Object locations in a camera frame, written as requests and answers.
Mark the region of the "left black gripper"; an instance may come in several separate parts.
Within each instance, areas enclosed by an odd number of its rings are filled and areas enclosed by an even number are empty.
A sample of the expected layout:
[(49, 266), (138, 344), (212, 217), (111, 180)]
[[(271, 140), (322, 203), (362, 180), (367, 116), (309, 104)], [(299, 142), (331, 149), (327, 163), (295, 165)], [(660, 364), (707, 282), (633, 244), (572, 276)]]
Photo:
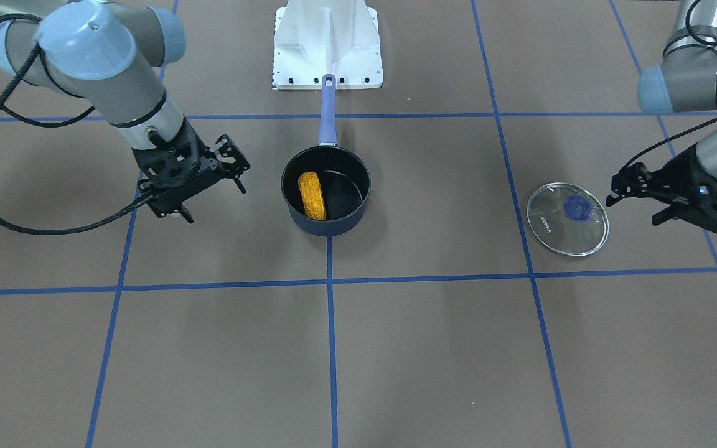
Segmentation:
[(703, 169), (694, 146), (654, 173), (643, 162), (623, 167), (612, 176), (610, 190), (606, 207), (624, 198), (653, 198), (668, 204), (652, 215), (652, 226), (683, 220), (717, 233), (717, 178)]

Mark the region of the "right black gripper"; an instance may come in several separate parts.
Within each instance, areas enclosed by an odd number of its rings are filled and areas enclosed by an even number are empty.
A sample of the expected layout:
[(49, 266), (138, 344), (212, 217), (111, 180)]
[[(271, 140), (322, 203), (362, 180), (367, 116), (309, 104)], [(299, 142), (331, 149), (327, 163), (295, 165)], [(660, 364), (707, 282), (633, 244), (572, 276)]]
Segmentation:
[(241, 177), (251, 165), (229, 135), (221, 135), (210, 149), (187, 119), (170, 140), (156, 131), (149, 135), (159, 147), (133, 149), (132, 153), (146, 177), (138, 182), (140, 195), (148, 196), (147, 205), (157, 217), (172, 215), (193, 224), (184, 202), (222, 179), (234, 181), (242, 195), (247, 193)]

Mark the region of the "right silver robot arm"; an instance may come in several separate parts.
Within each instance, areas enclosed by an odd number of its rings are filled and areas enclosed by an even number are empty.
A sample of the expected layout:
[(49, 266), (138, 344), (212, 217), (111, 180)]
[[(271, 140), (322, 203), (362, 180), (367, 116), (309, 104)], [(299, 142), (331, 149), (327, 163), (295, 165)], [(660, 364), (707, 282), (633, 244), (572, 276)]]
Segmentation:
[[(142, 206), (159, 218), (193, 222), (184, 206), (193, 196), (222, 179), (245, 191), (241, 177), (250, 163), (230, 136), (205, 145), (156, 74), (186, 50), (185, 29), (170, 9), (113, 1), (0, 1), (0, 113), (41, 128), (98, 113), (123, 137), (143, 173), (128, 206), (87, 226), (41, 230), (1, 217), (0, 226), (28, 235), (69, 235)], [(30, 119), (6, 107), (22, 83), (87, 100), (90, 108), (63, 121)]]

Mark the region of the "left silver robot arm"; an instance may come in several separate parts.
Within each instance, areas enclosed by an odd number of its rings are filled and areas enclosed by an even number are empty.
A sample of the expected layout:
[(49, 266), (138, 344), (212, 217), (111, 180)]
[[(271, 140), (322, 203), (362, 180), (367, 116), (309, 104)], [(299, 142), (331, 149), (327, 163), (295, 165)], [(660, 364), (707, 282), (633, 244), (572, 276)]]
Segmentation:
[[(638, 85), (644, 113), (717, 111), (717, 1), (683, 1), (660, 65), (644, 69)], [(612, 176), (606, 206), (651, 198), (666, 208), (660, 226), (683, 220), (717, 233), (717, 130), (651, 171), (634, 156)]]

